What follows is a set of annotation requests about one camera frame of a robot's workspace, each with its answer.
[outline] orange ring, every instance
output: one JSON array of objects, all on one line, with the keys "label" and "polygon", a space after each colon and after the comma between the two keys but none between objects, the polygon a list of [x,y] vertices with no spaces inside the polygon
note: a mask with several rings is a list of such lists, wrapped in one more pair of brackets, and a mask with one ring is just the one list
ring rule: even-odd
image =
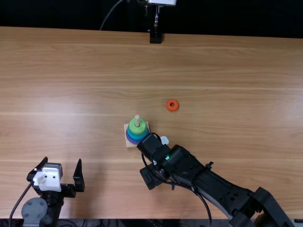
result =
[{"label": "orange ring", "polygon": [[176,99],[170,99],[166,103],[166,108],[169,111],[176,111],[177,109],[179,109],[179,103],[178,103],[178,101]]}]

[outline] wooden base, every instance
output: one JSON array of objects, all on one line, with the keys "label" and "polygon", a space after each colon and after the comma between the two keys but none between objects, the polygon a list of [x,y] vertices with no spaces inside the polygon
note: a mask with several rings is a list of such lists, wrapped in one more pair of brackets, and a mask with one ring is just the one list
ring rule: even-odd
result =
[{"label": "wooden base", "polygon": [[[146,126],[147,126],[148,130],[150,131],[150,127],[149,127],[149,125],[148,125],[148,122],[146,122]],[[135,148],[137,145],[131,143],[131,142],[127,139],[127,137],[126,137],[126,130],[127,130],[127,127],[128,127],[128,124],[124,124],[124,136],[125,136],[125,141],[126,141],[126,147],[127,147],[127,148]]]}]

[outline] metal bracket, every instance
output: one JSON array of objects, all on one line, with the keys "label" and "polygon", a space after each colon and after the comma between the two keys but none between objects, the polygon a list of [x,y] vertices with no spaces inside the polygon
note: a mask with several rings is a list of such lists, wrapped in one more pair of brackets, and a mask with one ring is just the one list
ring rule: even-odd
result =
[{"label": "metal bracket", "polygon": [[39,227],[40,220],[47,213],[47,203],[41,198],[32,198],[22,207],[22,217],[24,219],[23,227]]}]

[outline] stacking ring toy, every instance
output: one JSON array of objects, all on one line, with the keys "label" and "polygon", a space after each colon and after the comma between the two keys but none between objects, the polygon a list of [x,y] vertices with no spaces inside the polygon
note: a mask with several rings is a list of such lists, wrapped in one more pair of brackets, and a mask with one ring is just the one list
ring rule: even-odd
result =
[{"label": "stacking ring toy", "polygon": [[129,122],[125,135],[132,144],[138,144],[148,133],[149,130],[146,126],[146,122],[140,118],[139,115],[136,115]]}]

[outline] blue ring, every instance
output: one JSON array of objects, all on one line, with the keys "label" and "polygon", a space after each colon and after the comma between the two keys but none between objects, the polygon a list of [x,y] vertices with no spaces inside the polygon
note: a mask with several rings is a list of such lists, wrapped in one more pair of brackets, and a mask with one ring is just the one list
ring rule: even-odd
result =
[{"label": "blue ring", "polygon": [[139,142],[145,137],[147,136],[149,130],[148,128],[146,127],[145,131],[141,134],[141,135],[135,135],[133,134],[128,128],[126,130],[126,133],[129,135],[129,137],[132,139],[132,140],[139,140]]},{"label": "blue ring", "polygon": [[139,142],[136,142],[136,141],[132,141],[132,139],[129,138],[129,135],[128,135],[127,132],[126,132],[126,138],[127,138],[127,140],[130,141],[132,144],[138,145],[138,143],[139,143]]}]

